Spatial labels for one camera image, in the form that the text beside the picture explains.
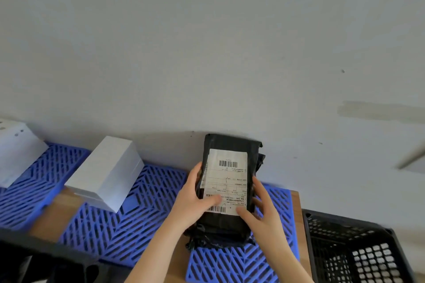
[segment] blue mat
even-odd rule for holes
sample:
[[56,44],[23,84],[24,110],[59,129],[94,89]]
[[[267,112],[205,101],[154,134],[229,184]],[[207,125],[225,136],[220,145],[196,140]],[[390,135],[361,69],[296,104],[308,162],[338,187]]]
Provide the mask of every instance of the blue mat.
[[133,267],[171,211],[186,177],[185,171],[147,164],[116,214],[82,205],[60,243]]
[[49,149],[9,188],[0,188],[0,227],[28,230],[90,151],[47,143]]
[[[286,239],[297,259],[297,233],[291,191],[264,184],[279,212]],[[266,262],[258,245],[244,248],[198,248],[190,254],[186,273],[187,282],[200,283],[278,283],[278,277]]]

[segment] black object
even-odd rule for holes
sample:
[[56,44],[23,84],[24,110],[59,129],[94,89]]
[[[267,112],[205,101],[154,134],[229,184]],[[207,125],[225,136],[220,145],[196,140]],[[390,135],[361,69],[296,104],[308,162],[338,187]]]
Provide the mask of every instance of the black object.
[[304,209],[303,218],[316,283],[415,282],[392,229]]
[[[262,146],[259,141],[221,134],[207,134],[204,140],[201,177],[196,185],[197,196],[200,199],[204,197],[204,189],[200,186],[210,149],[247,152],[247,209],[253,212],[255,206],[252,203],[254,196],[252,176],[263,164],[265,156],[258,153],[258,149]],[[185,231],[185,235],[190,236],[187,244],[190,250],[198,247],[243,247],[246,243],[254,243],[250,237],[251,230],[241,217],[213,212],[205,212],[196,224]]]
[[0,229],[0,282],[103,283],[109,266],[66,246]]

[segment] person's right hand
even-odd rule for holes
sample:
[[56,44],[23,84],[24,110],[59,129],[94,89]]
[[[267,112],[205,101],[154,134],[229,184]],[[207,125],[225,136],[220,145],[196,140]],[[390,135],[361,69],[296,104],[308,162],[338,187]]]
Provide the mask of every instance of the person's right hand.
[[236,211],[252,230],[267,262],[275,269],[278,260],[288,252],[292,252],[286,240],[278,211],[274,207],[267,190],[257,177],[252,177],[252,181],[255,194],[261,199],[253,198],[253,201],[263,214],[263,218],[250,213],[243,207],[238,207]]

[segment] crumpled black plastic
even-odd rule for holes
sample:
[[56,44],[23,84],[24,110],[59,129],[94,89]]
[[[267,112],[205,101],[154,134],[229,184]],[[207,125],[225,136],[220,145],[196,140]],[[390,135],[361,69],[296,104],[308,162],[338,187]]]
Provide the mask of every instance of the crumpled black plastic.
[[[255,140],[221,134],[207,134],[204,140],[201,177],[196,185],[198,198],[204,196],[204,189],[201,189],[200,186],[210,149],[247,152],[247,210],[253,212],[255,206],[252,203],[254,197],[252,176],[263,164],[265,156],[258,153],[258,149],[262,146],[261,142]],[[184,234],[190,237],[189,243],[186,245],[189,250],[198,247],[226,248],[243,247],[247,243],[255,244],[251,237],[251,230],[241,217],[213,212],[205,212]]]

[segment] wooden surface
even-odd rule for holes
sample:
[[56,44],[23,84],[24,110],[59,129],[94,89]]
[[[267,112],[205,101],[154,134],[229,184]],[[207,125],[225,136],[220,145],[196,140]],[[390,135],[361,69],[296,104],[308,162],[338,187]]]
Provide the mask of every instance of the wooden surface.
[[[57,242],[82,203],[83,200],[79,196],[73,194],[71,190],[67,188],[63,189],[36,220],[29,234],[47,241]],[[296,191],[292,191],[292,205],[294,208],[300,262],[311,275],[300,196]],[[184,236],[178,241],[173,257],[171,258],[167,277],[164,281],[165,283],[185,282],[184,278],[189,263],[189,252],[184,247],[187,241],[188,238]]]

